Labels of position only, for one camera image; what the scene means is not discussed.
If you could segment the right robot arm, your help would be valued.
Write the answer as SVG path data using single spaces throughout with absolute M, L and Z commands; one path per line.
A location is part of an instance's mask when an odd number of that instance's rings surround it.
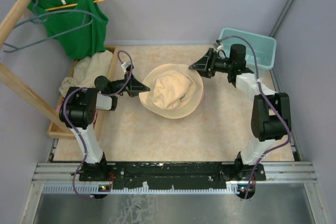
M 259 78 L 258 70 L 247 67 L 246 48 L 249 44 L 232 44 L 229 56 L 221 58 L 220 50 L 210 48 L 189 69 L 197 71 L 201 77 L 211 78 L 217 72 L 226 73 L 228 82 L 246 94 L 253 102 L 251 131 L 253 138 L 237 154 L 234 175 L 239 179 L 256 179 L 256 170 L 261 168 L 261 160 L 270 152 L 283 147 L 275 142 L 287 137 L 291 140 L 290 99 L 286 93 L 277 93 L 265 86 Z

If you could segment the pink hat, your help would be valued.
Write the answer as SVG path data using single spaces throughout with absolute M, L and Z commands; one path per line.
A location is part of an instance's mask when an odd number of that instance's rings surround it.
M 202 102 L 202 101 L 204 100 L 204 95 L 205 95 L 205 91 L 203 90 L 203 91 L 202 91 L 202 97 L 201 97 L 200 102 Z

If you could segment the beige bucket hat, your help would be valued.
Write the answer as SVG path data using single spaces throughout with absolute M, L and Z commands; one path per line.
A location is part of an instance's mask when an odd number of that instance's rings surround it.
M 180 119 L 193 113 L 204 90 L 200 74 L 183 64 L 160 65 L 145 77 L 143 84 L 150 91 L 139 94 L 142 105 L 168 119 Z

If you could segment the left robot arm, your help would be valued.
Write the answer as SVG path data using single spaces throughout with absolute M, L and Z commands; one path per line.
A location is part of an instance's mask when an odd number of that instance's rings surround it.
M 106 180 L 111 172 L 103 150 L 98 144 L 94 131 L 96 112 L 114 111 L 118 103 L 118 95 L 126 92 L 136 97 L 150 88 L 127 71 L 123 80 L 110 81 L 107 77 L 98 76 L 93 88 L 69 88 L 59 109 L 59 118 L 75 135 L 83 155 L 83 161 L 77 169 L 80 181 Z

